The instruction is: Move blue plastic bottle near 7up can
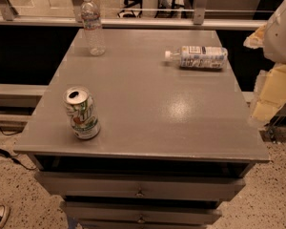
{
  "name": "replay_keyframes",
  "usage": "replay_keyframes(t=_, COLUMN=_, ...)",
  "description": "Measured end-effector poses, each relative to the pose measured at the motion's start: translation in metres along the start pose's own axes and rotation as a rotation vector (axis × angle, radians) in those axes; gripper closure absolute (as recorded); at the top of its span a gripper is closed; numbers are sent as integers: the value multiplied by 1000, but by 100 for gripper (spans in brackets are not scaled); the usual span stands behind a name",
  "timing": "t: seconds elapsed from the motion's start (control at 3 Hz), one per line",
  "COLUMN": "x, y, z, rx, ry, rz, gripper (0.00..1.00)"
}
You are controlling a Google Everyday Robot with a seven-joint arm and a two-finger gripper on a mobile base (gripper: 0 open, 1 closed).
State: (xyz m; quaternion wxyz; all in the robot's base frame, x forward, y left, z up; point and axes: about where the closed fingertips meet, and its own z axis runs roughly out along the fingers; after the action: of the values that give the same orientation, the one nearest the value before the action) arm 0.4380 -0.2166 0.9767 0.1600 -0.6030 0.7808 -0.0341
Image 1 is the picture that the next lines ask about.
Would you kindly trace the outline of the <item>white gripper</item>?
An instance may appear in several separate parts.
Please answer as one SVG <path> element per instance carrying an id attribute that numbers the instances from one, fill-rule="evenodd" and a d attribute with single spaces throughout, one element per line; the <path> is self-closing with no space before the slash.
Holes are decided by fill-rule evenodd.
<path id="1" fill-rule="evenodd" d="M 264 56 L 276 63 L 268 72 L 260 71 L 251 102 L 251 119 L 269 122 L 286 103 L 286 0 L 269 18 L 267 25 L 249 35 L 243 45 L 263 48 Z"/>

